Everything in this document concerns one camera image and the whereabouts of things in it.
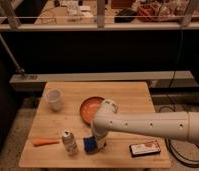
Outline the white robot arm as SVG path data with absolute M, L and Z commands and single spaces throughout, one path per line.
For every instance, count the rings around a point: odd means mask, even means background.
M 199 112 L 119 114 L 115 101 L 105 99 L 91 121 L 97 141 L 110 131 L 168 138 L 199 145 Z

